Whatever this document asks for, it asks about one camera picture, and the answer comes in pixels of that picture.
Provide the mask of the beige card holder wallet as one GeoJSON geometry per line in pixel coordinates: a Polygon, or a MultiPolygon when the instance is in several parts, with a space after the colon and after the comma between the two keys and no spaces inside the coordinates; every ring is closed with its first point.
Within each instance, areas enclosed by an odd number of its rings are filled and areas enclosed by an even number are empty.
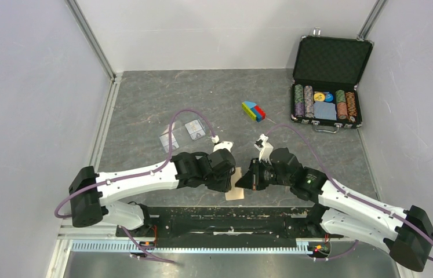
{"type": "Polygon", "coordinates": [[[230,185],[231,189],[225,193],[226,201],[242,200],[245,198],[243,188],[236,186],[236,182],[242,178],[242,169],[237,167],[235,173],[231,176],[230,185]]]}

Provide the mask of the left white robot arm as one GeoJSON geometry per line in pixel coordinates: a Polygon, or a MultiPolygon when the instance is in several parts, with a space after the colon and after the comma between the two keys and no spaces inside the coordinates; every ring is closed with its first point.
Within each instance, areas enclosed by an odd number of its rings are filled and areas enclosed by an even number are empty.
{"type": "Polygon", "coordinates": [[[75,228],[105,222],[122,226],[145,236],[152,230],[152,219],[143,204],[127,204],[127,197],[159,190],[196,188],[228,192],[235,159],[228,149],[212,153],[181,152],[167,164],[122,172],[96,173],[92,166],[80,169],[69,186],[71,221],[75,228]]]}

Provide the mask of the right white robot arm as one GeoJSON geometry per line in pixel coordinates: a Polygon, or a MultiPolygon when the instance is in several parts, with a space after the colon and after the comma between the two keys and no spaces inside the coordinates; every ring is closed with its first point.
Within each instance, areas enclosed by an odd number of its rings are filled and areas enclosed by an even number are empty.
{"type": "Polygon", "coordinates": [[[325,173],[299,163],[287,148],[271,152],[269,160],[254,158],[239,188],[260,191],[269,185],[289,187],[314,206],[305,229],[312,236],[324,232],[367,243],[386,252],[396,263],[422,272],[430,256],[433,225],[420,207],[391,206],[355,192],[325,173]]]}

